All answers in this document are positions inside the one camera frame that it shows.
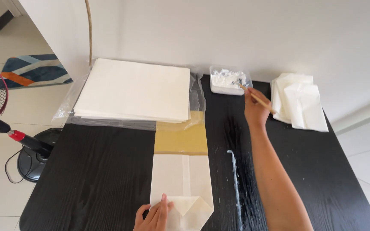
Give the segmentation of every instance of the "hand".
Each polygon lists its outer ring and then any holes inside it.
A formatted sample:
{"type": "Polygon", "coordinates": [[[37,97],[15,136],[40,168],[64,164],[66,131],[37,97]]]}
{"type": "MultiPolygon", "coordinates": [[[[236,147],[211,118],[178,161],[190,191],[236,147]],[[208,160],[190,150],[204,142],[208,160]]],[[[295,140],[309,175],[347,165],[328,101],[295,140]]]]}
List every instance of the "hand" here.
{"type": "Polygon", "coordinates": [[[136,212],[135,226],[133,231],[165,231],[167,226],[168,213],[173,208],[173,202],[168,203],[167,195],[162,194],[161,202],[149,210],[145,220],[142,214],[151,208],[150,204],[142,205],[136,212]]]}
{"type": "Polygon", "coordinates": [[[245,118],[248,122],[250,129],[260,128],[265,129],[265,123],[268,119],[270,111],[266,109],[262,104],[258,103],[252,96],[251,93],[256,95],[262,101],[270,106],[270,101],[262,92],[248,87],[248,90],[245,91],[245,118]]]}

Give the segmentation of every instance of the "power cord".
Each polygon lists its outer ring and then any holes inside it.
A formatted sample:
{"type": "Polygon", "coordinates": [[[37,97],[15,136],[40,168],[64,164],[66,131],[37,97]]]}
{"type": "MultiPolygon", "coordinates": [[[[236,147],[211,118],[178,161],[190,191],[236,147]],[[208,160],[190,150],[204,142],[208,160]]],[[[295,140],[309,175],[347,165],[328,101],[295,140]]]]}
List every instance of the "power cord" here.
{"type": "Polygon", "coordinates": [[[28,154],[28,152],[25,150],[25,146],[22,146],[21,150],[19,150],[18,152],[16,152],[15,154],[13,154],[8,160],[7,162],[5,163],[5,174],[7,175],[8,177],[8,180],[13,183],[13,184],[18,184],[19,182],[21,182],[31,171],[31,167],[32,167],[32,156],[28,154]],[[14,182],[11,180],[11,178],[9,177],[8,175],[8,171],[7,171],[7,165],[8,165],[8,161],[13,158],[16,154],[20,153],[21,151],[24,151],[30,158],[31,158],[31,165],[30,165],[30,169],[28,169],[28,172],[24,175],[24,177],[18,181],[18,182],[14,182]]]}

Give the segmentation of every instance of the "white powder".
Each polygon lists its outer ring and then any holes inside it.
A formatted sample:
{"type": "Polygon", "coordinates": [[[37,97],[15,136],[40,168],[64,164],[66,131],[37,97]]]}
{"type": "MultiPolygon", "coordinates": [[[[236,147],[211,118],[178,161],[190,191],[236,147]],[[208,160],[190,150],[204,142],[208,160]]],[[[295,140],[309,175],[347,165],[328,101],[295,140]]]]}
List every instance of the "white powder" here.
{"type": "Polygon", "coordinates": [[[212,85],[216,87],[227,87],[238,89],[239,85],[234,82],[240,82],[247,86],[247,77],[243,71],[230,71],[227,69],[213,70],[211,72],[212,85]]]}

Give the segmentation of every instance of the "fan base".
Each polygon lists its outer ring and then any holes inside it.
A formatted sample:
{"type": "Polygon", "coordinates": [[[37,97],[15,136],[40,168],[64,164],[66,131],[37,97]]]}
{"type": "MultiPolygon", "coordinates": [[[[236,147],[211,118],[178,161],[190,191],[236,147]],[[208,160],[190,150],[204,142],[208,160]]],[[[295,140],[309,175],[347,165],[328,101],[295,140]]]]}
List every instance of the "fan base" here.
{"type": "MultiPolygon", "coordinates": [[[[50,128],[48,130],[38,133],[34,137],[40,141],[55,146],[55,143],[58,140],[61,131],[62,128],[50,128]]],[[[24,177],[25,180],[37,182],[42,171],[44,170],[47,161],[48,158],[44,158],[42,155],[32,151],[27,147],[24,147],[24,149],[19,153],[16,165],[19,174],[22,177],[25,176],[24,177]]]]}

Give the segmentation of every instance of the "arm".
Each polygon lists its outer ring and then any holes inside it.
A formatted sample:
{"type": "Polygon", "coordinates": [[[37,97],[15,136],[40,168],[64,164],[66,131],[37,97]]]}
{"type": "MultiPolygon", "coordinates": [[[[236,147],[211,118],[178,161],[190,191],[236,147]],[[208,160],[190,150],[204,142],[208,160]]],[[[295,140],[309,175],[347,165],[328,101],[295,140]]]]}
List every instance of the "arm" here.
{"type": "Polygon", "coordinates": [[[248,90],[249,92],[245,92],[245,117],[251,134],[255,177],[268,228],[270,231],[312,231],[305,206],[266,133],[265,122],[269,110],[257,103],[250,93],[269,105],[270,101],[258,90],[253,88],[248,90]]]}

